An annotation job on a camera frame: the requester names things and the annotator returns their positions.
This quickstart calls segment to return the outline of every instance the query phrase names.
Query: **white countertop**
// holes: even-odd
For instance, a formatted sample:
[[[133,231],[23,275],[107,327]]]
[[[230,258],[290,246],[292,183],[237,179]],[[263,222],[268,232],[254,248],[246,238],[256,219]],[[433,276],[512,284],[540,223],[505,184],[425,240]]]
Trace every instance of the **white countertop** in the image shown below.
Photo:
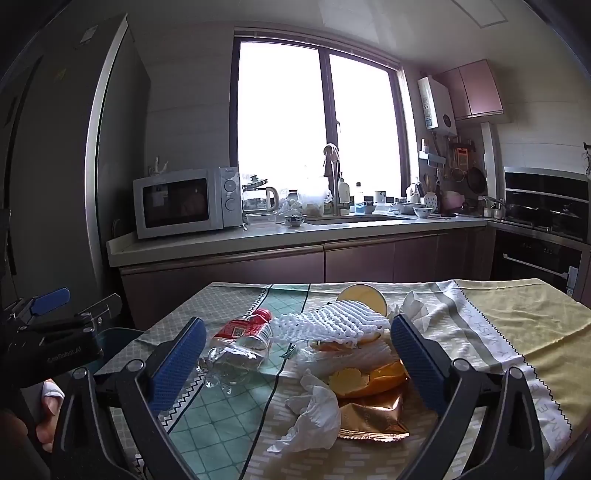
[[[381,221],[312,225],[304,223],[297,228],[276,224],[249,225],[187,235],[139,240],[136,233],[129,233],[107,242],[109,265],[124,267],[165,260],[266,250],[297,245],[323,244],[327,242],[448,230],[484,226],[487,219],[473,217],[420,219],[411,216],[384,216]]]

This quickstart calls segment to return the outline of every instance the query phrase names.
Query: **oven handle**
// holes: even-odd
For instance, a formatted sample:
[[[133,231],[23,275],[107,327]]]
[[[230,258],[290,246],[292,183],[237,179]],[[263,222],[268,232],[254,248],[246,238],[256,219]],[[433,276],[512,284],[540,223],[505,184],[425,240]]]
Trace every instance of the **oven handle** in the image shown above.
[[[551,273],[552,275],[556,275],[557,277],[561,277],[561,278],[563,278],[565,280],[568,280],[569,279],[569,274],[566,273],[566,272],[565,273],[558,273],[558,272],[555,272],[554,270],[548,270],[547,268],[539,267],[537,265],[534,265],[533,263],[527,263],[527,262],[524,262],[523,260],[517,260],[516,258],[511,258],[507,254],[503,254],[503,258],[505,260],[510,260],[512,262],[515,262],[515,263],[520,263],[521,265],[526,265],[528,267],[537,268],[538,270],[541,270],[541,271],[546,272],[546,273]]]

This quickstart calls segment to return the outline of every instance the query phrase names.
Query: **table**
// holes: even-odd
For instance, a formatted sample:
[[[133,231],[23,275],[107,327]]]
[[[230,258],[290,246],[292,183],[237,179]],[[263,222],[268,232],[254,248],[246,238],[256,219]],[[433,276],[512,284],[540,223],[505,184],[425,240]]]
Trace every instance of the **table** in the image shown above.
[[[192,316],[204,320],[211,337],[228,320],[259,306],[269,308],[274,316],[306,312],[334,301],[348,285],[211,284],[133,341],[100,373],[118,371],[134,358],[146,359],[156,345],[174,338]],[[535,279],[372,285],[391,307],[415,292],[429,311],[424,336],[437,340],[451,358],[466,358],[483,371],[501,372],[514,365],[524,371],[538,411],[547,463],[584,430],[591,412],[591,387],[584,380],[591,365],[591,352],[584,347],[591,342],[591,310]],[[199,478],[395,479],[436,421],[412,386],[402,417],[410,431],[405,440],[379,444],[339,439],[331,450],[266,452],[295,422],[285,399],[303,392],[290,361],[281,357],[284,350],[274,345],[261,372],[231,392],[204,387],[203,377],[195,372],[174,407],[159,415]],[[565,375],[557,358],[577,368],[567,368]],[[476,410],[446,478],[461,473],[483,413]],[[119,410],[113,410],[113,419],[128,457],[141,469],[142,459]]]

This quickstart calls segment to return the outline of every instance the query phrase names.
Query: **stainless steel refrigerator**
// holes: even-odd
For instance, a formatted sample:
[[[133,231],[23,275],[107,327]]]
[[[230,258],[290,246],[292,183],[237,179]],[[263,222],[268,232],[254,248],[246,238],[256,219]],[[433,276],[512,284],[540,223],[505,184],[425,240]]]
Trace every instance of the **stainless steel refrigerator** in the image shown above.
[[[2,303],[67,287],[64,315],[119,288],[105,243],[135,229],[150,79],[126,15],[60,45],[0,93],[0,206]]]

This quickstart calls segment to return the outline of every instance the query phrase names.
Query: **crumpled plastic bottle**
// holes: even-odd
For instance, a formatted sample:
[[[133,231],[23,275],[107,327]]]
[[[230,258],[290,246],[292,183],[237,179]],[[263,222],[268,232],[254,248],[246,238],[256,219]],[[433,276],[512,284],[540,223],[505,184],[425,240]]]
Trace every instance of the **crumpled plastic bottle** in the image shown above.
[[[259,370],[269,357],[271,318],[269,310],[258,309],[245,319],[231,320],[214,335],[197,364],[197,370],[206,375],[206,387],[221,385],[230,393]]]

